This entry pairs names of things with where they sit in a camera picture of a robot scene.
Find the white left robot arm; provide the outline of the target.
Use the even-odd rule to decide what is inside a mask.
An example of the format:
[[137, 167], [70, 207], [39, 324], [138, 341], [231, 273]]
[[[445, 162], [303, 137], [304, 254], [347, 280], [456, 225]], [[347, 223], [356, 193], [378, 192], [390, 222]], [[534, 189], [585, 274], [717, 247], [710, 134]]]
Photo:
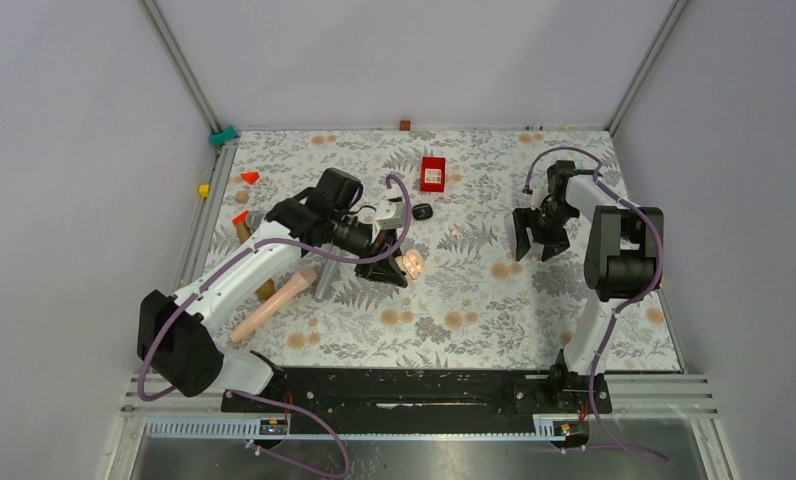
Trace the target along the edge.
[[285, 387], [273, 377], [270, 362], [214, 336], [248, 295], [308, 253], [372, 270], [375, 280], [406, 287], [398, 257], [411, 220], [401, 213], [398, 227], [360, 222], [350, 209], [361, 187], [356, 177], [329, 168], [316, 186], [276, 204], [209, 273], [172, 294], [148, 293], [139, 307], [138, 397], [151, 402], [173, 392], [195, 397], [207, 390], [243, 391], [259, 410], [278, 407]]

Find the beige earbud charging case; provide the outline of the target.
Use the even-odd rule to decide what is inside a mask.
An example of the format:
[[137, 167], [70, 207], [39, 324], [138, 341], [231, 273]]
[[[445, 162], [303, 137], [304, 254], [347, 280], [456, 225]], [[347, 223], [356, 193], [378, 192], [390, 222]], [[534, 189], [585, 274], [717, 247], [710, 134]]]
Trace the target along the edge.
[[401, 267], [411, 279], [418, 279], [426, 269], [424, 257], [417, 250], [409, 250], [401, 256]]

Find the black earbud charging case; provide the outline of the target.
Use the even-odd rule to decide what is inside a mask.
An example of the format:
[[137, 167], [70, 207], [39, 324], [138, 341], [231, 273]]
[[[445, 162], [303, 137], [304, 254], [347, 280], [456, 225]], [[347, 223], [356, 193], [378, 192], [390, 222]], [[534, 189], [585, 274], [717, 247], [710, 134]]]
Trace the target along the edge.
[[412, 217], [416, 221], [425, 221], [433, 217], [433, 208], [428, 203], [415, 205], [412, 210]]

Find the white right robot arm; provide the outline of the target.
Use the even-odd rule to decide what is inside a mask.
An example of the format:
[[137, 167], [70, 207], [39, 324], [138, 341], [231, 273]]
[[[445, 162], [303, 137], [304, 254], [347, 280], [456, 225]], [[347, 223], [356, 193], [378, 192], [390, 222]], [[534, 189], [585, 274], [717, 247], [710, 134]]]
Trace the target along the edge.
[[533, 194], [531, 206], [512, 213], [515, 256], [522, 259], [538, 244], [547, 261], [569, 249], [568, 221], [583, 218], [590, 224], [583, 272], [591, 293], [580, 326], [562, 350], [566, 374], [547, 386], [551, 405], [571, 412], [587, 398], [580, 377], [596, 377], [606, 369], [620, 313], [659, 287], [665, 220], [660, 208], [621, 197], [596, 171], [578, 168], [572, 161], [552, 164], [547, 182], [545, 196]]

